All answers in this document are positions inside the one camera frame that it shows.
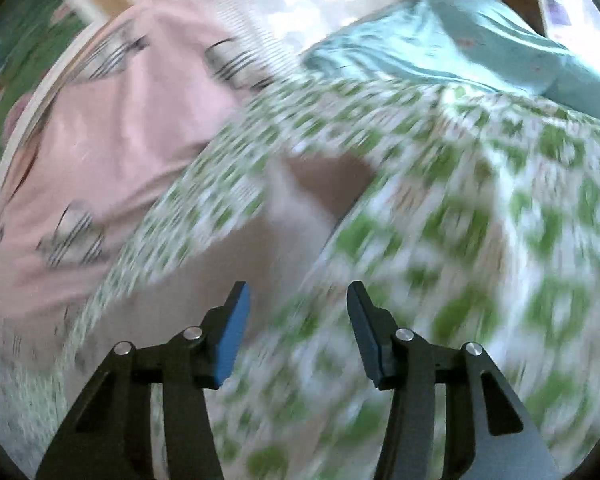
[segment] blue gripper pad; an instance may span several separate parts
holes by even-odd
[[[245,282],[235,282],[223,306],[206,313],[200,328],[212,359],[216,388],[231,375],[249,316],[250,294]]]

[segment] teal fabric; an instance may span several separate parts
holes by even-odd
[[[600,119],[600,73],[500,0],[409,0],[319,43],[303,62],[328,77],[385,73],[544,96]]]

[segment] pink fabric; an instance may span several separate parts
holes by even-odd
[[[142,216],[244,97],[206,65],[205,49],[228,35],[200,4],[134,7],[91,51],[122,27],[131,45],[122,62],[93,80],[84,66],[74,74],[2,190],[0,341],[7,347],[26,340],[35,353],[38,337],[66,328],[72,306],[94,292]],[[117,59],[120,50],[111,51]],[[80,222],[87,229],[72,238]],[[64,253],[62,240],[71,241]]]

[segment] green and white patterned fabric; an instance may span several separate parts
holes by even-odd
[[[600,121],[542,98],[396,80],[272,86],[145,217],[62,366],[107,305],[260,211],[267,159],[345,152],[373,168],[371,186],[207,396],[226,476],[372,477],[390,392],[363,371],[346,313],[352,280],[430,342],[483,343],[572,469],[600,437]],[[62,387],[49,387],[62,417]],[[158,441],[159,412],[156,400]],[[442,429],[439,417],[437,460]]]

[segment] metal pin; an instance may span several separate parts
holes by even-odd
[[[121,341],[113,347],[113,351],[118,355],[127,355],[131,352],[131,343],[129,341]]]
[[[184,336],[184,339],[194,341],[202,337],[202,329],[199,326],[190,326],[189,328],[185,329],[182,335]]]
[[[408,328],[399,328],[395,331],[395,336],[400,341],[411,341],[413,339],[413,331]]]
[[[478,343],[467,343],[464,348],[471,355],[480,355],[482,353],[482,346]]]

